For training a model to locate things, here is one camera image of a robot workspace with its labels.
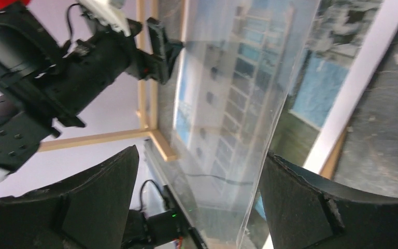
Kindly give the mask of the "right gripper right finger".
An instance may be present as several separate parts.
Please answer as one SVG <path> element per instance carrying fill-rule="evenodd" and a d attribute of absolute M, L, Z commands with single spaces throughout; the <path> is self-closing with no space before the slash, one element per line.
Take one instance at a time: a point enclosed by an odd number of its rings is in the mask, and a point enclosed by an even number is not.
<path fill-rule="evenodd" d="M 274 248 L 398 248 L 398 198 L 333 182 L 271 152 L 259 188 Z"/>

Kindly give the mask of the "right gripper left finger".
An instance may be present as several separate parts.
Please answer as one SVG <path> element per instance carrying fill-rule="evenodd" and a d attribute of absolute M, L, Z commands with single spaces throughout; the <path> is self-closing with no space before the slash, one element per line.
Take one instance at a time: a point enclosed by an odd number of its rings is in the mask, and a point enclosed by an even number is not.
<path fill-rule="evenodd" d="M 0 248 L 120 248 L 138 165 L 130 146 L 59 182 L 0 198 Z"/>

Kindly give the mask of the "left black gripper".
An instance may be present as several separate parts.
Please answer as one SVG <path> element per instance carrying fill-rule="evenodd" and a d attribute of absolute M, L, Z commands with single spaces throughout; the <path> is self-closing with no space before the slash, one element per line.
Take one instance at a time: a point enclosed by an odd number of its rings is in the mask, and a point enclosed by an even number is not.
<path fill-rule="evenodd" d="M 83 127 L 78 115 L 122 73 L 165 85 L 171 78 L 183 42 L 169 39 L 164 24 L 150 17 L 147 27 L 153 52 L 136 45 L 142 24 L 128 19 L 131 36 L 115 32 L 88 16 L 87 40 L 60 45 L 21 2 L 0 9 L 0 93 L 9 101 L 8 127 Z"/>

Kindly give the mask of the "clear plastic sheet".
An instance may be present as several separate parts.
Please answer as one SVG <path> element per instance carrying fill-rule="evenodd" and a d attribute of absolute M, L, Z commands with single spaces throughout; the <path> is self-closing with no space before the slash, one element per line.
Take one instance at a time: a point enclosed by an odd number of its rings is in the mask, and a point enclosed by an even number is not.
<path fill-rule="evenodd" d="M 240 248 L 319 1 L 187 1 L 172 186 L 198 241 Z"/>

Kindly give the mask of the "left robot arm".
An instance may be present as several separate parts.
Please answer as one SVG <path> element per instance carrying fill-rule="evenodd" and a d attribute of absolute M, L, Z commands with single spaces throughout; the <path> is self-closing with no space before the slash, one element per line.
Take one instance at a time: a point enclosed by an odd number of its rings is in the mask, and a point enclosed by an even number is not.
<path fill-rule="evenodd" d="M 92 30 L 87 40 L 60 45 L 27 8 L 13 1 L 0 8 L 0 182 L 18 171 L 53 127 L 85 127 L 79 114 L 116 78 L 166 84 L 184 45 L 164 25 L 147 19 L 152 53 L 139 49 L 141 22 L 122 11 L 123 1 L 76 1 Z"/>

